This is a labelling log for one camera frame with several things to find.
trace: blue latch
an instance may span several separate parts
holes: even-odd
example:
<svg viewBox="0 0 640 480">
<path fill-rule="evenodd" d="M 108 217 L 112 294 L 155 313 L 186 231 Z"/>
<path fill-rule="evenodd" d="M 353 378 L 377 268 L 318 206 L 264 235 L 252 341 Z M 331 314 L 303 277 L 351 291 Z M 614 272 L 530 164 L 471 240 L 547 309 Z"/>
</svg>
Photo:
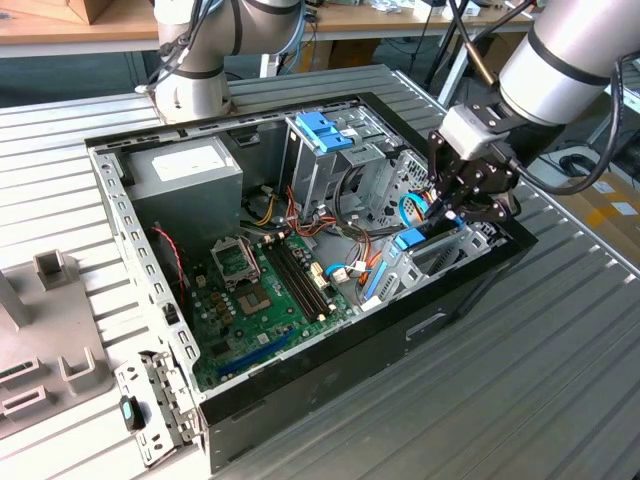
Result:
<svg viewBox="0 0 640 480">
<path fill-rule="evenodd" d="M 404 232 L 400 232 L 396 237 L 396 245 L 400 247 L 400 250 L 406 250 L 426 240 L 426 237 L 422 235 L 418 229 L 412 228 Z"/>
<path fill-rule="evenodd" d="M 342 136 L 336 128 L 335 122 L 327 120 L 320 112 L 301 113 L 296 116 L 296 125 L 324 153 L 353 145 L 353 140 Z"/>
</svg>

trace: cardboard box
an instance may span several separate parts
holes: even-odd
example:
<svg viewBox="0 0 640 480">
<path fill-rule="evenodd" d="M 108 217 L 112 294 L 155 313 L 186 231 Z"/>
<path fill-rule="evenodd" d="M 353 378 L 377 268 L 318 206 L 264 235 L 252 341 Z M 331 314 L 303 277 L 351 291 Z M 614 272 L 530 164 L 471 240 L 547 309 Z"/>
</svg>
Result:
<svg viewBox="0 0 640 480">
<path fill-rule="evenodd" d="M 0 0 L 0 8 L 74 23 L 93 23 L 112 0 Z"/>
<path fill-rule="evenodd" d="M 576 195 L 555 197 L 623 257 L 640 267 L 640 192 L 615 173 L 605 173 Z"/>
</svg>

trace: label sticker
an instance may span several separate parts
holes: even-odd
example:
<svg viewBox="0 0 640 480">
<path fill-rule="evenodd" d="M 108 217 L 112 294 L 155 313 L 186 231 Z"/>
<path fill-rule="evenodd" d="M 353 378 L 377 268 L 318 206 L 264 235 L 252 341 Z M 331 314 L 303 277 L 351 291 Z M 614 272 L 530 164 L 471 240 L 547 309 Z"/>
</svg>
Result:
<svg viewBox="0 0 640 480">
<path fill-rule="evenodd" d="M 224 167 L 225 161 L 211 145 L 159 155 L 151 161 L 160 180 L 169 182 Z"/>
<path fill-rule="evenodd" d="M 607 182 L 596 182 L 593 184 L 593 188 L 600 193 L 614 193 L 615 190 Z"/>
<path fill-rule="evenodd" d="M 623 215 L 637 215 L 636 209 L 627 202 L 614 202 L 613 205 Z"/>
<path fill-rule="evenodd" d="M 353 128 L 349 127 L 349 128 L 345 128 L 344 130 L 340 130 L 340 134 L 343 137 L 355 137 L 358 132 L 356 132 Z"/>
</svg>

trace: blue cable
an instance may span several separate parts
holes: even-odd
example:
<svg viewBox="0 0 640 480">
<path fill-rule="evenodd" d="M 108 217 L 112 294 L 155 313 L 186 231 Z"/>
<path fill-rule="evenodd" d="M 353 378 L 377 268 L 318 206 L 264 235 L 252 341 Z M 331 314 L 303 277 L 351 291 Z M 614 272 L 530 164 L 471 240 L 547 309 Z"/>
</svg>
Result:
<svg viewBox="0 0 640 480">
<path fill-rule="evenodd" d="M 400 196 L 400 200 L 398 201 L 398 213 L 400 214 L 402 223 L 404 223 L 405 226 L 410 227 L 411 222 L 407 218 L 407 213 L 404 211 L 404 201 L 407 198 L 413 200 L 416 206 L 420 208 L 420 210 L 422 210 L 422 213 L 427 213 L 427 210 L 429 210 L 429 205 L 427 205 L 427 202 L 423 198 L 419 197 L 415 193 L 405 193 Z"/>
<path fill-rule="evenodd" d="M 339 268 L 344 268 L 344 267 L 346 267 L 344 263 L 334 263 L 333 265 L 329 265 L 327 269 L 324 271 L 324 273 L 326 273 L 327 276 L 329 276 Z"/>
</svg>

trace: motherboard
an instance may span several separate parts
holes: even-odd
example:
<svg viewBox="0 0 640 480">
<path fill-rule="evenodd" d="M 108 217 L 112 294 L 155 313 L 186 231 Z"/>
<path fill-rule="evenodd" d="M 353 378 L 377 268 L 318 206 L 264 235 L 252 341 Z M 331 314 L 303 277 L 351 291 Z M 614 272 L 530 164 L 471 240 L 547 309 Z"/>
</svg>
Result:
<svg viewBox="0 0 640 480">
<path fill-rule="evenodd" d="M 188 273 L 201 352 L 194 374 L 203 391 L 355 314 L 337 290 L 322 283 L 300 236 L 266 242 L 225 239 Z M 234 284 L 241 272 L 246 278 Z"/>
</svg>

